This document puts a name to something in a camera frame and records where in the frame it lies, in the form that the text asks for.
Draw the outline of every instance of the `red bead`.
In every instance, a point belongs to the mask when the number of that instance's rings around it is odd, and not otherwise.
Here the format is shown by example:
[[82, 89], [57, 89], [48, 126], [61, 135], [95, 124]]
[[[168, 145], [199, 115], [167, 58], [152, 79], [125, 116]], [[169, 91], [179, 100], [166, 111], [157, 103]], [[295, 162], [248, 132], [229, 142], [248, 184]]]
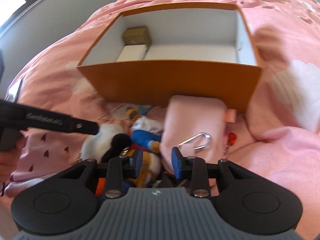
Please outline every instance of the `red bead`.
[[228, 145], [232, 146], [235, 144], [237, 136], [235, 133], [229, 133]]

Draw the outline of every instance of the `hand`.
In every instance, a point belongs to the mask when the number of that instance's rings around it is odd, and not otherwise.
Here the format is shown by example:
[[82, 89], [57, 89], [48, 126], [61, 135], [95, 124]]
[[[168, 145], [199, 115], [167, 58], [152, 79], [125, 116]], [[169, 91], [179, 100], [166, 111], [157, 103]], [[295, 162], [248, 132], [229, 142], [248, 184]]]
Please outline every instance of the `hand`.
[[19, 138], [16, 146], [8, 152], [0, 152], [0, 182], [6, 182], [17, 168], [21, 149], [26, 146], [26, 139]]

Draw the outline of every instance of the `bed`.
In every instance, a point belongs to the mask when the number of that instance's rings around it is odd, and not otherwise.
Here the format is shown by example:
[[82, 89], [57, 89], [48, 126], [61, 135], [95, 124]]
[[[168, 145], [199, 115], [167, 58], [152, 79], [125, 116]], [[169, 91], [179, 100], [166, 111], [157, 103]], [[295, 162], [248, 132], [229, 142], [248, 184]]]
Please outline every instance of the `bed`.
[[[105, 102], [76, 66], [119, 12], [187, 1], [232, 3], [243, 9], [264, 72], [246, 114], [229, 127], [238, 138], [229, 160], [297, 194], [304, 211], [296, 231], [314, 239], [320, 233], [320, 4], [315, 0], [118, 0], [21, 70], [13, 81], [23, 79], [19, 103], [99, 123], [125, 120], [127, 105]], [[165, 108], [137, 107], [163, 122]], [[74, 164], [86, 138], [37, 129], [25, 136], [27, 146], [6, 187], [7, 197], [33, 179]]]

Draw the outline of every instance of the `black plush ear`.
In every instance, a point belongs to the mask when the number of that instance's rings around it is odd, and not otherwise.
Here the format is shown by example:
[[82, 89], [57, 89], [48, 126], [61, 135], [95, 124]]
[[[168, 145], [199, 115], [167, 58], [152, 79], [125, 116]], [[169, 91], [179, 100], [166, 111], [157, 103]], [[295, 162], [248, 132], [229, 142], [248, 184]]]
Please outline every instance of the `black plush ear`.
[[116, 134], [111, 140], [111, 147], [102, 156], [101, 162], [107, 163], [111, 158], [119, 156], [121, 152], [132, 145], [132, 141], [129, 135], [125, 133]]

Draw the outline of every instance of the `silver carabiner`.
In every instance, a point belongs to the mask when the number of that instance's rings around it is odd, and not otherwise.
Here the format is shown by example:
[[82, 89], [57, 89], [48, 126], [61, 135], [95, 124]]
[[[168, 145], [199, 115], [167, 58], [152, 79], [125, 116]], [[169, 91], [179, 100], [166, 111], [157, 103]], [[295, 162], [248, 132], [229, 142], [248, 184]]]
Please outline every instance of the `silver carabiner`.
[[195, 151], [202, 151], [204, 149], [206, 149], [209, 145], [210, 145], [210, 141], [211, 141], [211, 136], [210, 134], [206, 133], [206, 132], [201, 132], [201, 133], [198, 133], [196, 134], [195, 136], [189, 138], [188, 140], [185, 140], [184, 142], [178, 144], [178, 147], [185, 144], [185, 143], [190, 143], [192, 142], [193, 140], [195, 140], [196, 138], [200, 137], [200, 136], [203, 136], [203, 137], [206, 137], [207, 138], [207, 143], [204, 144], [204, 145], [200, 145], [198, 147], [195, 147], [193, 148]]

